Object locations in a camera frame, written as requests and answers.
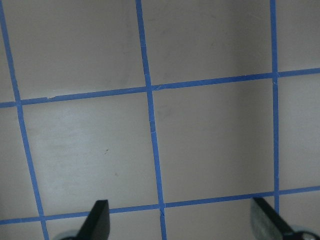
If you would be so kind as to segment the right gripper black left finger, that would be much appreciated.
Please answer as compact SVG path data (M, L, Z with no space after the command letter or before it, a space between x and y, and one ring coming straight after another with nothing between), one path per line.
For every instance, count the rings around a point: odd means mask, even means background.
M109 235L109 202L97 200L75 236L75 240L107 240Z

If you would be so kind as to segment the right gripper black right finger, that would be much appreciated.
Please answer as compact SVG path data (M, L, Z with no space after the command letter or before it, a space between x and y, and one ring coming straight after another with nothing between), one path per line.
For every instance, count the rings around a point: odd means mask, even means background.
M256 240L295 240L294 230L262 197L250 203L250 225Z

